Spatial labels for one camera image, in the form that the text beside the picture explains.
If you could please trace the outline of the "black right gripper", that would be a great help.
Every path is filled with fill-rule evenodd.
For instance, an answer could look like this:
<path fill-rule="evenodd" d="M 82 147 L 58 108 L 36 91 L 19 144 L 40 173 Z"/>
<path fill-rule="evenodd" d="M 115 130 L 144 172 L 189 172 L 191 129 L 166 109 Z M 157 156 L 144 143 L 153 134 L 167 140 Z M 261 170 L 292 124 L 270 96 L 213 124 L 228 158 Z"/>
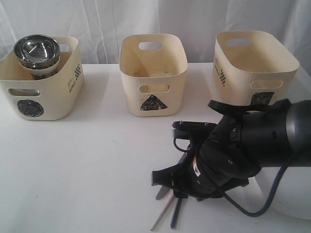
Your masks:
<path fill-rule="evenodd" d="M 207 138 L 190 139 L 187 163 L 152 171 L 151 185 L 184 186 L 184 190 L 173 190 L 178 199 L 208 199 L 218 197 L 220 191 L 248 185 L 248 179 L 261 170 L 248 145 L 255 123 L 252 116 L 224 116 Z"/>

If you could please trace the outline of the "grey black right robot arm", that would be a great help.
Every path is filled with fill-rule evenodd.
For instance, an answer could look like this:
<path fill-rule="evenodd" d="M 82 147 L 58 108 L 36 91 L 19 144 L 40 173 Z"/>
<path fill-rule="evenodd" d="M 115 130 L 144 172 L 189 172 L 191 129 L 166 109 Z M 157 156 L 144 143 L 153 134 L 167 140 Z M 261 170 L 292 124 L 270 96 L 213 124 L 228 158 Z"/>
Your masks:
<path fill-rule="evenodd" d="M 190 143 L 180 163 L 152 172 L 152 185 L 203 200 L 248 185 L 264 167 L 311 165 L 309 100 L 250 106 L 212 100 L 209 106 L 222 114 L 219 123 L 173 123 L 174 140 Z"/>

